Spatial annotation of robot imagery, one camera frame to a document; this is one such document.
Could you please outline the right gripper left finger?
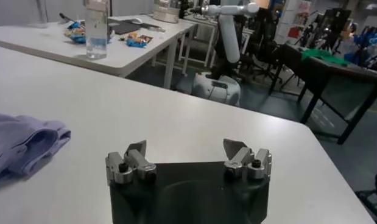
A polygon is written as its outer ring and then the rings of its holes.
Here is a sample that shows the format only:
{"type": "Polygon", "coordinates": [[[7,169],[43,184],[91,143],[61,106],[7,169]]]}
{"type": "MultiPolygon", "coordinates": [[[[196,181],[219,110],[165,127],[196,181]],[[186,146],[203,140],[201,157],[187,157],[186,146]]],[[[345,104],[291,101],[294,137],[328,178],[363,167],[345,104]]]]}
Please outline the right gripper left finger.
{"type": "Polygon", "coordinates": [[[130,144],[124,155],[111,152],[105,158],[107,184],[130,184],[135,178],[145,183],[154,183],[157,166],[146,160],[147,141],[130,144]]]}

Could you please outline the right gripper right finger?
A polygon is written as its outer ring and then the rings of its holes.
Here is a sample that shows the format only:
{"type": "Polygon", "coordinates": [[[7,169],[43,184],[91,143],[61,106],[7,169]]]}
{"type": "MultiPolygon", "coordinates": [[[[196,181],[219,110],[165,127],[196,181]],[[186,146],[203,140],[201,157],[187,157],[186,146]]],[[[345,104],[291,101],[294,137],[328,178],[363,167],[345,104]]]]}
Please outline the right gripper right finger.
{"type": "Polygon", "coordinates": [[[244,142],[231,139],[224,139],[223,147],[228,158],[224,162],[227,178],[238,179],[246,174],[249,180],[261,180],[271,176],[272,154],[269,150],[259,149],[255,153],[244,142]]]}

